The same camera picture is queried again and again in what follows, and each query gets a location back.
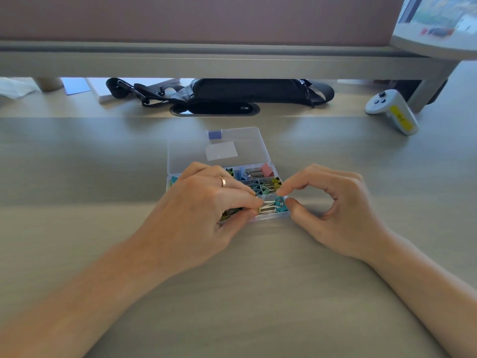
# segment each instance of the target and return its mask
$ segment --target white game controller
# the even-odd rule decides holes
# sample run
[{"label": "white game controller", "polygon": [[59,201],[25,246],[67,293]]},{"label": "white game controller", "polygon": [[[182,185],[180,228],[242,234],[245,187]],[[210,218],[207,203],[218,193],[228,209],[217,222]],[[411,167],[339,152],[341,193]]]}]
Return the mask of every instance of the white game controller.
[{"label": "white game controller", "polygon": [[396,126],[405,135],[413,135],[419,132],[419,126],[413,112],[397,90],[385,90],[376,94],[366,104],[364,110],[367,114],[385,113],[394,120]]}]

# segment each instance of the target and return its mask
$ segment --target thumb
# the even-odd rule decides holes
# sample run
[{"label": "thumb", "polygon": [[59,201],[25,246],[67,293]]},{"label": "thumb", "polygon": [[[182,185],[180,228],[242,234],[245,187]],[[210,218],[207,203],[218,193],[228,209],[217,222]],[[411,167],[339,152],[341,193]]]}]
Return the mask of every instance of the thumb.
[{"label": "thumb", "polygon": [[250,221],[257,216],[257,210],[242,210],[229,219],[218,230],[218,237],[227,241],[232,238]]},{"label": "thumb", "polygon": [[295,198],[287,198],[285,204],[290,211],[291,219],[307,230],[310,235],[316,237],[316,234],[322,231],[324,222],[309,212]]}]

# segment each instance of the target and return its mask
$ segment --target clear plastic organizer box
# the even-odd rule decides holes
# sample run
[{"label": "clear plastic organizer box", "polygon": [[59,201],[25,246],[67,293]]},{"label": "clear plastic organizer box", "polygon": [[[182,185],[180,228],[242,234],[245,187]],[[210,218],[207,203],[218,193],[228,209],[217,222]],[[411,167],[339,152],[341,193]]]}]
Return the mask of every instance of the clear plastic organizer box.
[{"label": "clear plastic organizer box", "polygon": [[[263,198],[264,205],[254,220],[289,216],[284,204],[286,197],[275,193],[281,178],[270,161],[257,127],[204,131],[171,138],[167,144],[167,189],[192,162],[223,167]],[[225,211],[221,221],[237,212]]]}]

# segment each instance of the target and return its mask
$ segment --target wooden cylinder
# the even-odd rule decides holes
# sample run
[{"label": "wooden cylinder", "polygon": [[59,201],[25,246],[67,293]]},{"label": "wooden cylinder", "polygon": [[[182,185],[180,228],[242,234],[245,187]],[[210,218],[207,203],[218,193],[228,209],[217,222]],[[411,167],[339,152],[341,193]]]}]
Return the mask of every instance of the wooden cylinder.
[{"label": "wooden cylinder", "polygon": [[33,78],[41,91],[55,91],[63,88],[63,82],[60,78]]}]

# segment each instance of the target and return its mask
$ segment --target plastic box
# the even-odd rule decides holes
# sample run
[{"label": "plastic box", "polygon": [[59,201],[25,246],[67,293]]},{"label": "plastic box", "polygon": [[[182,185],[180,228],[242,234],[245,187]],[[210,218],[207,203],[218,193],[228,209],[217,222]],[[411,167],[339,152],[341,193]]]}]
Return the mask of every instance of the plastic box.
[{"label": "plastic box", "polygon": [[[254,220],[289,216],[289,211],[283,204],[286,197],[280,199],[274,192],[269,192],[264,187],[264,183],[270,183],[272,179],[275,179],[272,184],[281,184],[281,178],[270,161],[270,156],[257,127],[204,131],[203,134],[180,135],[171,138],[167,144],[167,189],[174,183],[174,178],[179,177],[192,162],[219,165],[242,183],[255,184],[255,187],[258,184],[259,187],[256,187],[255,191],[258,197],[264,199],[265,204],[279,200],[276,202],[277,212],[259,214]],[[246,176],[242,176],[240,178],[242,171],[259,170],[265,163],[272,169],[272,177],[248,179]]]}]

